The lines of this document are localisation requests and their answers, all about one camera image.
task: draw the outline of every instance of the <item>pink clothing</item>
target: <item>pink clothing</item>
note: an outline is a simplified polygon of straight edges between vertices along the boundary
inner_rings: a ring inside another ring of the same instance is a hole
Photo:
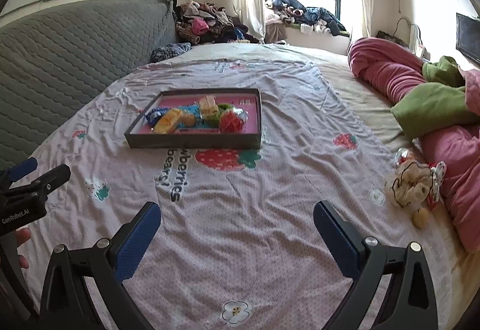
[[[465,78],[465,104],[470,112],[480,116],[480,71],[464,71],[460,67],[459,70]]]
[[[423,62],[400,45],[387,40],[361,39],[349,49],[353,75],[366,80],[393,103],[424,83]]]
[[[201,36],[208,32],[208,25],[205,21],[201,19],[192,19],[191,21],[191,31],[197,36]]]
[[[413,87],[424,83],[422,62],[409,51],[387,40],[358,40],[349,49],[352,73],[369,82],[391,102],[400,101]],[[480,85],[480,72],[465,76],[467,86]],[[467,96],[479,107],[479,94]],[[428,163],[447,165],[442,194],[460,240],[470,252],[480,250],[480,126],[453,126],[419,138]]]

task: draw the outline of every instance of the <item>blue gripper pad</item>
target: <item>blue gripper pad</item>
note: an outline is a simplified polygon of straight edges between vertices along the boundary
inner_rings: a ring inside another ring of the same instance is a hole
[[[362,258],[365,255],[362,236],[327,201],[318,202],[313,211],[315,227],[340,271],[345,277],[357,280],[363,270]]]
[[[16,182],[19,179],[37,170],[38,162],[35,158],[28,158],[26,161],[12,167],[8,171],[8,178],[11,182]]]
[[[158,204],[148,202],[133,220],[120,227],[112,238],[109,258],[118,281],[122,282],[134,275],[160,227],[161,219],[162,212]]]

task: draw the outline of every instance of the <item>tray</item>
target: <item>tray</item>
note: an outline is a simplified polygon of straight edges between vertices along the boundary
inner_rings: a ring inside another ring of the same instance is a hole
[[[240,133],[220,133],[218,129],[199,124],[197,128],[179,128],[159,135],[152,132],[144,114],[156,107],[175,108],[198,103],[205,95],[213,95],[218,104],[228,103],[248,112],[248,120]],[[262,142],[262,102],[258,89],[179,89],[158,94],[138,115],[125,133],[131,148],[231,148],[258,149]]]

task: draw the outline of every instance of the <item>finger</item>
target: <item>finger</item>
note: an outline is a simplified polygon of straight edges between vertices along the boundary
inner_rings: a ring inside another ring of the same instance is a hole
[[[17,237],[17,246],[20,246],[32,237],[32,232],[28,227],[25,227],[24,229],[15,231],[15,236]]]
[[[18,259],[20,260],[20,267],[21,268],[28,269],[30,267],[27,259],[24,256],[18,256]]]

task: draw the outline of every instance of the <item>television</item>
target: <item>television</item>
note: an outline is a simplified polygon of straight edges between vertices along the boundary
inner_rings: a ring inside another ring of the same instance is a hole
[[[480,66],[480,20],[457,13],[457,50]]]

